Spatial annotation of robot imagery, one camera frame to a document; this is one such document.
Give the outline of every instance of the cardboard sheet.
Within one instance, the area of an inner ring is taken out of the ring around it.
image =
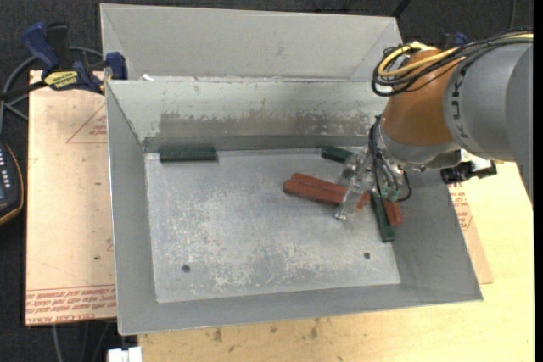
[[[116,315],[105,100],[30,95],[25,323]]]

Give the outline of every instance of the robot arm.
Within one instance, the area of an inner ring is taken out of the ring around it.
[[[461,150],[515,161],[533,200],[532,58],[531,31],[445,51],[413,43],[386,53],[373,77],[374,91],[389,96],[378,148],[403,168],[450,168]]]

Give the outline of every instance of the orange object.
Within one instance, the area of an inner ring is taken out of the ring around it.
[[[439,53],[437,48],[415,53],[409,62],[417,62]],[[449,76],[460,59],[438,68],[416,82],[413,92],[403,92],[389,98],[383,112],[385,133],[405,145],[432,146],[452,142],[452,136],[443,118],[443,93]],[[415,75],[427,65],[413,70]]]

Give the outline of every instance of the green block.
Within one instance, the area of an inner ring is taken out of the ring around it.
[[[381,240],[383,243],[393,242],[395,239],[394,228],[387,218],[383,200],[376,193],[372,193],[372,206],[381,233]]]
[[[159,149],[161,162],[218,160],[217,150],[209,145],[163,146]]]
[[[321,149],[321,157],[325,159],[329,159],[329,160],[334,160],[340,163],[345,163],[345,161],[351,155],[353,155],[351,151],[347,151],[346,149],[343,149],[343,148],[326,146],[326,147],[322,147]]]

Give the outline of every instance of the blue clamp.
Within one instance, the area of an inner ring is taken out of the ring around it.
[[[79,89],[82,91],[104,93],[104,81],[95,76],[81,61],[75,61],[71,68],[60,69],[60,59],[47,39],[44,22],[35,23],[23,35],[26,49],[47,66],[42,71],[42,81],[55,91]],[[105,64],[111,70],[111,78],[126,80],[128,70],[125,59],[119,52],[108,53]]]

